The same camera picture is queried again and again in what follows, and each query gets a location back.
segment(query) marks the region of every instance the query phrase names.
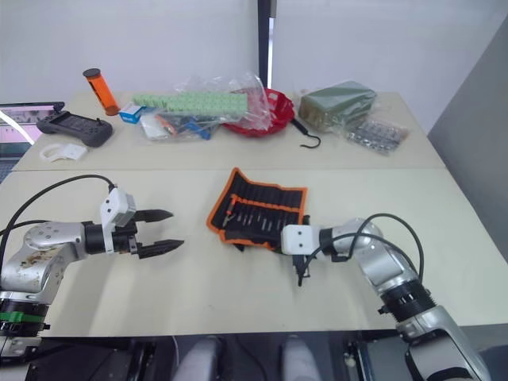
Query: black pole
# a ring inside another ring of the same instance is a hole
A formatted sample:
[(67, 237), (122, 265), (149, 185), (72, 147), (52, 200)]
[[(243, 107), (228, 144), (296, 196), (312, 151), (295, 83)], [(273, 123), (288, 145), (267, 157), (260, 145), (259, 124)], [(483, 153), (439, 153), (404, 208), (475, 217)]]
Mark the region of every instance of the black pole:
[(259, 51), (259, 73), (263, 86), (268, 83), (268, 42), (270, 33), (271, 0), (257, 0), (257, 36)]

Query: green block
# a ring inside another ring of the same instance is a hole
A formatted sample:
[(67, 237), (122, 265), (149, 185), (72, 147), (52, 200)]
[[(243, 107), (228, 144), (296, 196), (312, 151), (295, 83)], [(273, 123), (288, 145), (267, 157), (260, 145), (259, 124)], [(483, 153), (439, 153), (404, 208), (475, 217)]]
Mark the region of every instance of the green block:
[(376, 93), (349, 81), (314, 91), (302, 97), (298, 115), (320, 131), (333, 131), (365, 117)]

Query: white plastic part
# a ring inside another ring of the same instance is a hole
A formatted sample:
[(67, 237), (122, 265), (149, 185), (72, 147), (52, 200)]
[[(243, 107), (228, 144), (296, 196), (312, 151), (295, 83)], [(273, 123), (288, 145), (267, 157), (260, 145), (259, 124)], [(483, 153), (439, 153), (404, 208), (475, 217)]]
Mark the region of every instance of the white plastic part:
[(44, 161), (53, 162), (58, 159), (79, 160), (88, 150), (78, 144), (50, 144), (40, 151), (39, 157)]
[[(281, 233), (283, 254), (287, 256), (309, 256), (319, 247), (319, 231), (321, 226), (286, 225)], [(325, 254), (319, 252), (317, 258), (324, 259)]]
[(116, 226), (125, 226), (136, 213), (134, 197), (114, 188), (101, 205), (102, 235), (106, 253), (114, 253), (112, 232)]

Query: table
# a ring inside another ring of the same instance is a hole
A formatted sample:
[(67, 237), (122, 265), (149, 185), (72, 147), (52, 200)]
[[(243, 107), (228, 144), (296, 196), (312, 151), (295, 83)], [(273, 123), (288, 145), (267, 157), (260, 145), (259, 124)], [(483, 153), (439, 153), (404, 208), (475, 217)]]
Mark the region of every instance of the table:
[[(116, 94), (124, 105), (131, 93)], [(396, 93), (379, 94), (376, 113), (383, 119), (407, 127), (410, 135), (390, 157), (375, 155), (333, 134), (326, 134), (321, 147), (296, 128), (288, 125), (281, 133), (263, 139), (243, 137), (219, 129), (212, 140), (185, 143), (160, 143), (147, 140), (139, 125), (107, 117), (92, 91), (77, 94), (66, 110), (86, 117), (100, 117), (114, 127), (114, 135), (100, 148), (91, 148), (79, 162), (44, 162), (39, 152), (49, 144), (76, 143), (62, 135), (43, 135), (20, 160), (16, 171), (97, 170), (97, 169), (341, 169), (341, 168), (444, 168), (441, 158), (414, 120), (406, 104)]]
[[(139, 260), (96, 255), (72, 264), (47, 321), (45, 336), (137, 336), (193, 333), (388, 329), (380, 299), (351, 261), (315, 262), (298, 288), (291, 258), (261, 248), (237, 251), (206, 228), (206, 217), (229, 170), (94, 171), (134, 195), (138, 209), (175, 214), (140, 224), (140, 241), (184, 239), (167, 255)], [(85, 171), (13, 172), (0, 186), (4, 226), (42, 187)], [(468, 200), (444, 168), (244, 170), (252, 180), (309, 187), (314, 224), (388, 211), (405, 218), (425, 249), (424, 284), (459, 325), (508, 322), (508, 305), (493, 290), (508, 287), (508, 266)], [(33, 204), (21, 220), (99, 221), (106, 186), (82, 180)], [(418, 258), (403, 227), (380, 220), (385, 237)], [(21, 245), (15, 231), (6, 257)]]

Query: small blue package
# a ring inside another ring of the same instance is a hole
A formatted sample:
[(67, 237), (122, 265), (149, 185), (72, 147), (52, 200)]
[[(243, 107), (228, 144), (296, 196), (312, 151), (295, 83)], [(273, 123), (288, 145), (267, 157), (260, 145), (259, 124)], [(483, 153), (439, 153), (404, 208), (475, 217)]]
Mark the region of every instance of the small blue package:
[(127, 123), (136, 124), (141, 117), (141, 111), (144, 109), (144, 106), (135, 105), (133, 102), (129, 102), (127, 105), (121, 108), (120, 117), (123, 121)]

